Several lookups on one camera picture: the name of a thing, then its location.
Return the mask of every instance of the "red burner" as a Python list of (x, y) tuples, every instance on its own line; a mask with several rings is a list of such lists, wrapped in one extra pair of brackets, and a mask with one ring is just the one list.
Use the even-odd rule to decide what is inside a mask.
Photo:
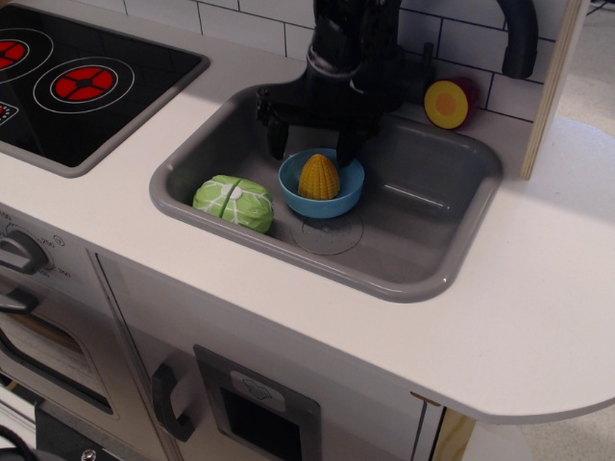
[(24, 59), (28, 50), (20, 41), (0, 40), (0, 70), (7, 69)]
[(66, 102), (82, 103), (103, 96), (113, 89), (115, 81), (115, 75), (105, 67), (80, 67), (59, 77), (54, 91)]

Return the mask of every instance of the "cabinet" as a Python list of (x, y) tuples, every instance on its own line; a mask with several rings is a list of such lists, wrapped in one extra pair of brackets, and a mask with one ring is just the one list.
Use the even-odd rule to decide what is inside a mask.
[[(146, 384), (157, 387), (160, 367), (172, 376), (162, 393), (172, 416), (166, 423), (177, 432), (183, 459), (430, 459), (443, 408), (411, 395), (401, 379), (130, 261), (98, 258)], [(202, 351), (214, 357), (215, 370), (203, 366)], [(254, 399), (237, 381), (247, 383), (248, 391), (269, 392), (269, 403), (280, 393), (285, 409)], [(310, 405), (310, 424), (291, 415), (291, 408)], [(246, 435), (237, 424), (250, 418)], [(293, 425), (303, 457), (269, 446), (288, 437), (281, 427)], [(260, 426), (274, 433), (255, 436), (251, 431)]]

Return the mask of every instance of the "black stovetop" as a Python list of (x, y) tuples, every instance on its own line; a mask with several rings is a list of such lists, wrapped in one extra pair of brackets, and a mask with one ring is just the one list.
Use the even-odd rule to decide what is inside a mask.
[(0, 152), (83, 175), (207, 58), (17, 6), (0, 10)]

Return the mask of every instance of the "robotic arm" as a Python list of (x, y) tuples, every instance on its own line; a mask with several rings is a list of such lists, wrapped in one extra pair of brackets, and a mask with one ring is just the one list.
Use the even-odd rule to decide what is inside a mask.
[[(311, 126), (339, 132), (337, 162), (345, 166), (378, 133), (386, 112), (404, 100), (422, 104), (433, 81), (432, 48), (426, 45), (420, 64), (405, 60), (397, 43), (401, 2), (314, 0), (316, 26), (304, 74), (288, 84), (258, 89), (257, 119), (267, 127), (274, 158), (283, 157), (289, 125)], [(538, 37), (532, 0), (498, 3), (510, 29), (504, 73), (526, 78)], [(511, 49), (513, 38), (522, 44)], [(522, 65), (515, 65), (517, 56)]]

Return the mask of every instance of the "oven handle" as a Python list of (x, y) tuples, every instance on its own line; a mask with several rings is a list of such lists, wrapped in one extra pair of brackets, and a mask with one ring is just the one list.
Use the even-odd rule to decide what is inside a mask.
[(37, 306), (38, 299), (19, 288), (15, 288), (8, 295), (0, 295), (0, 312), (29, 314)]
[(173, 370), (168, 365), (161, 364), (152, 375), (154, 413), (164, 430), (176, 439), (185, 442), (194, 432), (194, 424), (186, 414), (175, 418), (171, 405), (171, 394), (175, 386), (177, 386), (177, 379)]

